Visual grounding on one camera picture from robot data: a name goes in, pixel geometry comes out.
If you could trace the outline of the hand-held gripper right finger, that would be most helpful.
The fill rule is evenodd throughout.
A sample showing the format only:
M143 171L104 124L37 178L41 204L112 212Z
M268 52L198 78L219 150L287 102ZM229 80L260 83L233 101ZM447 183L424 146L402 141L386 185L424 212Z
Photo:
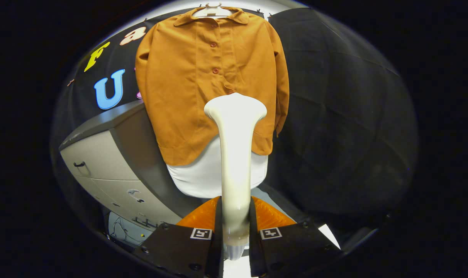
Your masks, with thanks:
M249 207L251 275L260 278L308 278L343 257L328 226L296 223L265 201L252 197Z

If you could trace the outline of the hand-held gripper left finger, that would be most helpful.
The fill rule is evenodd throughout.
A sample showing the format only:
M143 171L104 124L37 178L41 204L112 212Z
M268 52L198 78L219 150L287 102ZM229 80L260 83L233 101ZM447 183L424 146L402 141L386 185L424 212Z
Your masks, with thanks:
M215 197L179 223L161 224L133 251L153 278L223 276L222 198Z

